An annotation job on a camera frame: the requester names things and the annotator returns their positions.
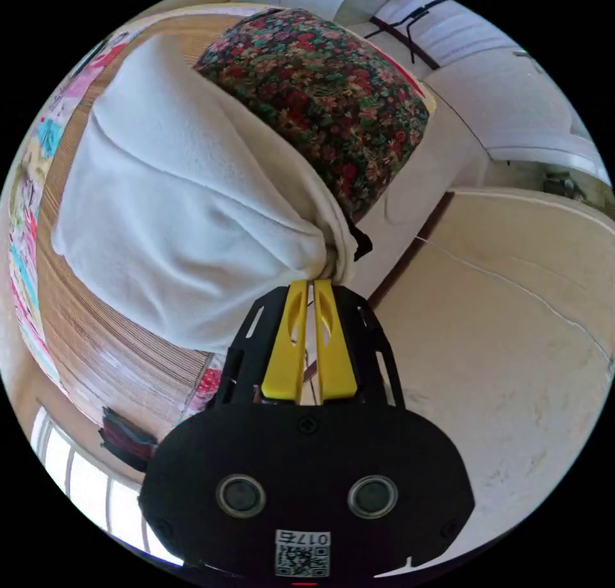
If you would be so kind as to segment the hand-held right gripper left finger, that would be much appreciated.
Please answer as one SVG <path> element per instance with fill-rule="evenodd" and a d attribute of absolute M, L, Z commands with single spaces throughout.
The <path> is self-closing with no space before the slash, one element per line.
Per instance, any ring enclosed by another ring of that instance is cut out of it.
<path fill-rule="evenodd" d="M 299 402 L 305 370 L 308 282 L 290 284 L 261 385 L 264 398 Z"/>

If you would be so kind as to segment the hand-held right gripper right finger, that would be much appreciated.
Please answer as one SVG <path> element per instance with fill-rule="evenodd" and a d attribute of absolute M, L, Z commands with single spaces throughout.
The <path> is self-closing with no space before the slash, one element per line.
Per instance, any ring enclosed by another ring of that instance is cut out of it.
<path fill-rule="evenodd" d="M 313 284 L 316 332 L 316 365 L 321 400 L 349 400 L 357 382 L 329 280 Z"/>

